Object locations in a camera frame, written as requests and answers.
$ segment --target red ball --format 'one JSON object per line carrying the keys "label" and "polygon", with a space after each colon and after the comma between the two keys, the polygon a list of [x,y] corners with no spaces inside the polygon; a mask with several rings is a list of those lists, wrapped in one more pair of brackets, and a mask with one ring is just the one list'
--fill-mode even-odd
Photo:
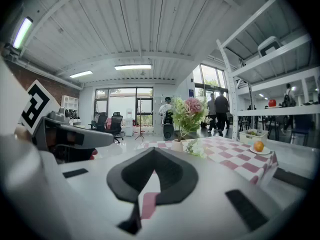
{"label": "red ball", "polygon": [[277,105],[277,102],[275,99],[270,99],[268,105],[269,107],[275,107]]}

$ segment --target plate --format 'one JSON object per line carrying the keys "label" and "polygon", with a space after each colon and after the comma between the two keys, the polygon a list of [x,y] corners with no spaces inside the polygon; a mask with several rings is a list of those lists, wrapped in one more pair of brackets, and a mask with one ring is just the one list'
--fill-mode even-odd
{"label": "plate", "polygon": [[282,108],[282,106],[269,106],[267,109],[279,109]]}
{"label": "plate", "polygon": [[249,149],[250,149],[250,151],[252,151],[253,153],[256,153],[258,155],[268,155],[271,152],[271,150],[269,148],[267,148],[266,146],[263,148],[263,150],[261,152],[256,151],[254,146],[251,146]]}

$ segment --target pink checkered tablecloth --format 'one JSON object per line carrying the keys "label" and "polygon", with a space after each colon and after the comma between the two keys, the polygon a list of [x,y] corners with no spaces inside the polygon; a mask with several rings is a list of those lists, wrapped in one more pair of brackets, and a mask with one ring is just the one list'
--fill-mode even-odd
{"label": "pink checkered tablecloth", "polygon": [[[184,151],[191,141],[193,139],[182,141]],[[266,175],[268,175],[266,180],[270,181],[278,167],[274,151],[267,155],[257,155],[249,150],[249,145],[220,136],[198,138],[197,141],[198,145],[203,147],[203,155],[207,160],[230,168],[256,185],[260,185]],[[171,149],[171,146],[172,141],[145,141],[138,149],[150,147]]]}

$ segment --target backpack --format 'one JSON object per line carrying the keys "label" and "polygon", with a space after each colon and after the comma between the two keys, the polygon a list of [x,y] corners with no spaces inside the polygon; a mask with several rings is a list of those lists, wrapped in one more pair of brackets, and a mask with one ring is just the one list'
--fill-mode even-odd
{"label": "backpack", "polygon": [[282,102],[282,107],[283,108],[295,107],[296,106],[296,101],[294,99],[290,99],[290,96],[289,96],[290,91],[291,91],[291,89],[289,90],[288,94],[284,95],[284,100]]}

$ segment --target fluorescent light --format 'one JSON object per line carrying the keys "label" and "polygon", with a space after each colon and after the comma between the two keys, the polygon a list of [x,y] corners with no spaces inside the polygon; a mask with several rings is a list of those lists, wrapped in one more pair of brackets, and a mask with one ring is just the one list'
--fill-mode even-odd
{"label": "fluorescent light", "polygon": [[77,78],[77,77],[82,77],[82,76],[85,76],[85,75],[90,75],[92,74],[92,71],[85,71],[85,72],[81,72],[81,73],[78,73],[78,74],[73,74],[73,75],[70,75],[71,78]]}
{"label": "fluorescent light", "polygon": [[114,66],[115,70],[150,70],[150,64],[133,64],[133,65],[120,65]]}
{"label": "fluorescent light", "polygon": [[21,42],[24,39],[25,34],[27,33],[27,31],[28,31],[29,27],[31,26],[32,22],[33,22],[33,20],[30,19],[29,17],[26,17],[24,19],[24,21],[23,21],[23,23],[22,23],[22,25],[21,25],[21,27],[19,29],[19,32],[16,35],[16,38],[14,40],[14,43],[13,43],[13,47],[14,48],[18,49],[20,47]]}

